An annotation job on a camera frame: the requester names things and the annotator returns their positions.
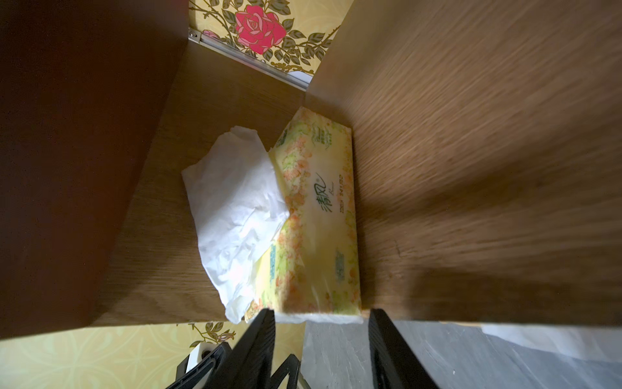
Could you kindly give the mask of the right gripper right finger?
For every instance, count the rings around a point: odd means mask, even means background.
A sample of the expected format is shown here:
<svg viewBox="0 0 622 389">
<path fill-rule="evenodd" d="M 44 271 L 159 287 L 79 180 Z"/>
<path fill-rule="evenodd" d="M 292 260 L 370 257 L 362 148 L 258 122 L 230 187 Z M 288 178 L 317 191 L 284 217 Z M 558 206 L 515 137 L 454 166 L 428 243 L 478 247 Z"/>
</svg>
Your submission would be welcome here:
<svg viewBox="0 0 622 389">
<path fill-rule="evenodd" d="M 374 388 L 438 389 L 438 385 L 382 309 L 370 311 L 369 348 Z"/>
</svg>

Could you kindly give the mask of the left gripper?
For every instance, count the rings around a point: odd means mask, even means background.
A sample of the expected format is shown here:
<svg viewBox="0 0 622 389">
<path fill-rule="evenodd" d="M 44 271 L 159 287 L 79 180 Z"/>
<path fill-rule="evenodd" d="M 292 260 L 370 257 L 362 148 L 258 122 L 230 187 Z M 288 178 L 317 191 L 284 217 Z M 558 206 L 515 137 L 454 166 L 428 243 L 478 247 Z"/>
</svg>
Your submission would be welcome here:
<svg viewBox="0 0 622 389">
<path fill-rule="evenodd" d="M 168 388 L 206 388 L 210 376 L 225 362 L 232 348 L 199 342 L 177 367 L 176 379 Z M 272 374 L 267 388 L 301 388 L 301 361 L 290 354 Z"/>
</svg>

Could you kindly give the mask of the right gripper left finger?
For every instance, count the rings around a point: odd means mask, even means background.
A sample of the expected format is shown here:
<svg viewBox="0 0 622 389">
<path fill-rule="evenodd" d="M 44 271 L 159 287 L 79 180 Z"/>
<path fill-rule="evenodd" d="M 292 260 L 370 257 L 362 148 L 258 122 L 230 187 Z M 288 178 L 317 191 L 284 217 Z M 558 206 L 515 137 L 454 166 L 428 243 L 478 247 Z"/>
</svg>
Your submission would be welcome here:
<svg viewBox="0 0 622 389">
<path fill-rule="evenodd" d="M 275 313 L 263 309 L 205 388 L 269 388 L 275 348 Z"/>
</svg>

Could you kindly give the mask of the white green tissue pack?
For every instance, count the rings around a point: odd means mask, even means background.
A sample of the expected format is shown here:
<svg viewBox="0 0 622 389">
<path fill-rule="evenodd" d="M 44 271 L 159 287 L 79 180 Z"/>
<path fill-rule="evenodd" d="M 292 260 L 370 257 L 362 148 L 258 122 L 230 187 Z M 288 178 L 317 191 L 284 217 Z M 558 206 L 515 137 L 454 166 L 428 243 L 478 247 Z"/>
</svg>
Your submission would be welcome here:
<svg viewBox="0 0 622 389">
<path fill-rule="evenodd" d="M 303 107 L 266 149 L 235 126 L 181 176 L 229 321 L 362 322 L 350 128 Z"/>
</svg>

